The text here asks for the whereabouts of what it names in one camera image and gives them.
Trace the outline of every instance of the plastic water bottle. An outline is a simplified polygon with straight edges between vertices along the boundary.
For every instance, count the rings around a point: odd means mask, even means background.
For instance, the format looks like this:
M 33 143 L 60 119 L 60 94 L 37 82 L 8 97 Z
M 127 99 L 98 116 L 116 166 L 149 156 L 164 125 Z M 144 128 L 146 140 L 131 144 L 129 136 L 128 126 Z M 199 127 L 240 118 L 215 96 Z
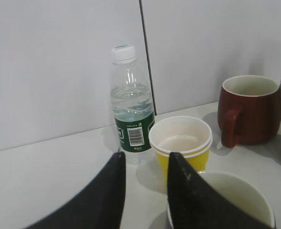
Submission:
M 112 54 L 111 103 L 120 146 L 129 164 L 140 164 L 152 157 L 148 139 L 154 124 L 151 89 L 137 67 L 134 46 L 116 47 Z

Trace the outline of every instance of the white wall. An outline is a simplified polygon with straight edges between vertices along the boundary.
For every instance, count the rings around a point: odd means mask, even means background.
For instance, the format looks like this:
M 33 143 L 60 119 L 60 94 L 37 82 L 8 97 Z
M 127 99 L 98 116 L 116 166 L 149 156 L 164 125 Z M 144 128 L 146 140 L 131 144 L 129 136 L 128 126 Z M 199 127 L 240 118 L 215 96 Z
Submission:
M 157 113 L 217 101 L 241 74 L 280 81 L 281 0 L 142 0 Z
M 113 124 L 127 43 L 147 71 L 138 0 L 0 0 L 0 150 Z

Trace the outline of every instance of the tabletop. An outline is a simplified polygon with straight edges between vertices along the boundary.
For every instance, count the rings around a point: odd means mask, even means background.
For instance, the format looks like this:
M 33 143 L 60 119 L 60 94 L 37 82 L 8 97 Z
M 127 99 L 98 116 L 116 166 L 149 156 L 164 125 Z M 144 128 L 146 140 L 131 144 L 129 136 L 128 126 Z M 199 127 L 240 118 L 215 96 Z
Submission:
M 281 126 L 264 145 L 218 148 L 218 103 L 161 114 L 189 115 L 207 122 L 213 144 L 206 170 L 239 175 L 259 188 L 281 229 Z M 84 188 L 119 147 L 117 130 L 108 126 L 0 151 L 0 229 L 21 229 L 53 212 Z M 166 187 L 155 158 L 127 165 L 121 229 L 170 229 Z

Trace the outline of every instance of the white bottle cap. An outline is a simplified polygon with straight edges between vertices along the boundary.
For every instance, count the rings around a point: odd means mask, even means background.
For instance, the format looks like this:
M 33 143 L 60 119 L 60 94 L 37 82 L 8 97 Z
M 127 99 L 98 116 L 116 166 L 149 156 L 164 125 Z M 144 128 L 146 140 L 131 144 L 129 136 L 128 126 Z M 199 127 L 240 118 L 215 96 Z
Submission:
M 133 45 L 122 45 L 111 50 L 114 63 L 131 63 L 136 61 L 135 47 Z

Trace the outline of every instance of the mug rim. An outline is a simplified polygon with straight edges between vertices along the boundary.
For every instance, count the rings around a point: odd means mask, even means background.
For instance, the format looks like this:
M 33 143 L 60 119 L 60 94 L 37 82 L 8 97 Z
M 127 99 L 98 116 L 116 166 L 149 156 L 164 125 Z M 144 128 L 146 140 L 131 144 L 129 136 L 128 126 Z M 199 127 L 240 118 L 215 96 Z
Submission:
M 272 83 L 275 84 L 276 89 L 275 89 L 273 92 L 271 92 L 271 93 L 261 94 L 261 95 L 243 95 L 243 94 L 238 94 L 238 93 L 235 93 L 235 92 L 231 92 L 231 91 L 229 91 L 228 89 L 226 89 L 225 84 L 226 84 L 228 81 L 233 80 L 233 79 L 236 79 L 236 78 L 243 78 L 243 77 L 248 77 L 248 76 L 253 77 L 253 78 L 262 78 L 262 79 L 265 79 L 265 80 L 267 80 L 267 81 L 270 81 L 270 82 L 272 82 Z M 231 93 L 231 94 L 234 94 L 234 95 L 237 95 L 237 96 L 243 96 L 243 97 L 264 97 L 264 96 L 267 96 L 267 95 L 276 93 L 276 92 L 278 91 L 278 89 L 279 89 L 279 85 L 278 85 L 274 80 L 272 80 L 272 79 L 270 79 L 270 78 L 268 78 L 268 77 L 265 77 L 265 76 L 260 76 L 260 75 L 237 75 L 237 76 L 228 78 L 228 79 L 226 79 L 225 81 L 223 81 L 223 83 L 222 83 L 222 88 L 223 88 L 225 91 L 227 91 L 228 93 Z

